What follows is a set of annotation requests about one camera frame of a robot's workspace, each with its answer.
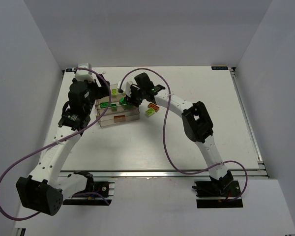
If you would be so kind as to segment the green 2x4 lego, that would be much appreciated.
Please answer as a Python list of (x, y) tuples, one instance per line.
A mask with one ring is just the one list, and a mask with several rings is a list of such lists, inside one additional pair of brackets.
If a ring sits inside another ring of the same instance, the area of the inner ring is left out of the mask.
[(110, 103), (109, 102), (101, 102), (100, 103), (100, 108), (101, 109), (104, 109), (104, 108), (109, 107), (109, 106), (110, 106)]

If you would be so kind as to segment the dark green 2x2 lego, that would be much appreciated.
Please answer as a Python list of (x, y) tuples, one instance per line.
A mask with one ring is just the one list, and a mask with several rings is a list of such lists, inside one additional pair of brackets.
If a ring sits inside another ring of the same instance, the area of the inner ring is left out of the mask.
[(126, 103), (126, 102), (125, 102), (125, 100), (124, 100), (124, 97), (123, 97), (123, 98), (121, 98), (121, 99), (120, 99), (118, 102), (119, 102), (119, 104), (120, 104), (120, 105), (123, 105), (123, 104), (125, 104), (125, 103)]

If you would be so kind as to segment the lime small lego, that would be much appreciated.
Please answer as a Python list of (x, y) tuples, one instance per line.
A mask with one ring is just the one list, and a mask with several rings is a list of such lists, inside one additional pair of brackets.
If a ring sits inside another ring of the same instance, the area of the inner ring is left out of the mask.
[(111, 89), (111, 95), (112, 96), (117, 96), (118, 95), (118, 90), (117, 89)]

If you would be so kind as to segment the lime green 2x2 lego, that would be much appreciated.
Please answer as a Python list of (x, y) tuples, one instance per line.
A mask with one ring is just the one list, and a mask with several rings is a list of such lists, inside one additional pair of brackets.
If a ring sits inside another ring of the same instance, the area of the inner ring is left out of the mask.
[(155, 110), (153, 108), (148, 108), (146, 111), (145, 111), (145, 115), (147, 117), (151, 117), (152, 115), (155, 114)]

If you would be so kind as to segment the orange lego plate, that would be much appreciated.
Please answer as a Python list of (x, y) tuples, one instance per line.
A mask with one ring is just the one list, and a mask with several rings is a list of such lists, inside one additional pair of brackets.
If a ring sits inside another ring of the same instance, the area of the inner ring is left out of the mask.
[(159, 111), (159, 106), (157, 106), (156, 104), (150, 102), (147, 106), (148, 108), (152, 108), (155, 112), (158, 112)]

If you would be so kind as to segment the orange lego with green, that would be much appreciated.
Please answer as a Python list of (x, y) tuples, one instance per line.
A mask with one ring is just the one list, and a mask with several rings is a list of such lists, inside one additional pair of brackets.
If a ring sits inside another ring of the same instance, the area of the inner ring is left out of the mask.
[(114, 116), (114, 123), (119, 123), (119, 122), (126, 122), (126, 116), (125, 115)]

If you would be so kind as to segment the dark green lego block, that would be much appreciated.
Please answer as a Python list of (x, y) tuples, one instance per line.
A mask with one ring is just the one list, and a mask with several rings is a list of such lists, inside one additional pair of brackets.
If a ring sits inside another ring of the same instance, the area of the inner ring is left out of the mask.
[(128, 110), (128, 109), (131, 109), (132, 105), (130, 105), (130, 104), (124, 104), (122, 107), (123, 107), (125, 110)]

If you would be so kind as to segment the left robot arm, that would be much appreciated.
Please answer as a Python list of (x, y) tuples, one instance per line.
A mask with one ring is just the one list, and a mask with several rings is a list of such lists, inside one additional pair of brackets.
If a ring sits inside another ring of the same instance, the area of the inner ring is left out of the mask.
[(54, 134), (55, 145), (47, 148), (28, 177), (20, 177), (16, 183), (23, 207), (53, 216), (67, 198), (94, 191), (93, 176), (89, 172), (77, 171), (63, 180), (58, 177), (71, 150), (83, 135), (83, 129), (90, 122), (95, 101), (110, 95), (110, 83), (106, 80), (72, 80), (68, 101), (63, 105)]

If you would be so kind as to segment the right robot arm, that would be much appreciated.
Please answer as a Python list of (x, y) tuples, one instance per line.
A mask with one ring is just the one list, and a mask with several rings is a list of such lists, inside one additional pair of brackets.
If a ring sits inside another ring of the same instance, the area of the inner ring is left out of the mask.
[(213, 136), (213, 122), (203, 102), (188, 102), (175, 96), (167, 82), (165, 86), (154, 85), (147, 73), (135, 76), (135, 82), (118, 83), (118, 91), (125, 93), (125, 101), (139, 107), (143, 100), (166, 108), (163, 122), (163, 142), (168, 112), (171, 111), (182, 119), (184, 133), (200, 150), (211, 181), (211, 186), (219, 195), (227, 192), (234, 180), (231, 172), (223, 163)]

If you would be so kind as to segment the table corner label left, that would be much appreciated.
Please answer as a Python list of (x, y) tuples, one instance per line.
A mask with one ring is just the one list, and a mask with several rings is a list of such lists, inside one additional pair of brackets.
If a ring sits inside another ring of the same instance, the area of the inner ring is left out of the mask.
[(74, 72), (74, 69), (73, 69), (73, 68), (67, 68), (67, 69), (65, 70), (65, 72)]

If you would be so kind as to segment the table corner label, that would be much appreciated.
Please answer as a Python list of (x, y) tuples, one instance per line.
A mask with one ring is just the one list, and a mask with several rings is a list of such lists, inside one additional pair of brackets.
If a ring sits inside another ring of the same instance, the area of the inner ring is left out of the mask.
[(227, 66), (211, 66), (212, 70), (229, 70)]
[(67, 68), (67, 69), (65, 70), (65, 72), (74, 72), (74, 69), (73, 69), (73, 68)]

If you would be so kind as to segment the table corner label right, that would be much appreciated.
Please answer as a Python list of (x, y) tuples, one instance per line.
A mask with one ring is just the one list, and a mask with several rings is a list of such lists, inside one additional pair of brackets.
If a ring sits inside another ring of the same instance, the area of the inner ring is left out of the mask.
[(212, 70), (229, 70), (227, 66), (211, 66)]

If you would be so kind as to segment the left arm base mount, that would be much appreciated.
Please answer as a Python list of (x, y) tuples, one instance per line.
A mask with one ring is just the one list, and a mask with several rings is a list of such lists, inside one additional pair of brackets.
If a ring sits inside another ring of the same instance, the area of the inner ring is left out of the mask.
[(63, 199), (64, 206), (109, 206), (114, 195), (115, 182), (111, 180), (94, 179), (89, 172), (78, 171), (69, 174), (70, 177), (82, 177), (86, 184), (82, 190)]

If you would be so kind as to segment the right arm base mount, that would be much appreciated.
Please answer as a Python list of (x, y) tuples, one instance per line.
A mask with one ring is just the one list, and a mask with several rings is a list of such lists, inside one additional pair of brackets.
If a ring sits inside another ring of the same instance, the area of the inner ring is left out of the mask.
[(234, 180), (222, 192), (211, 181), (196, 181), (192, 186), (195, 191), (198, 209), (243, 208), (239, 182)]

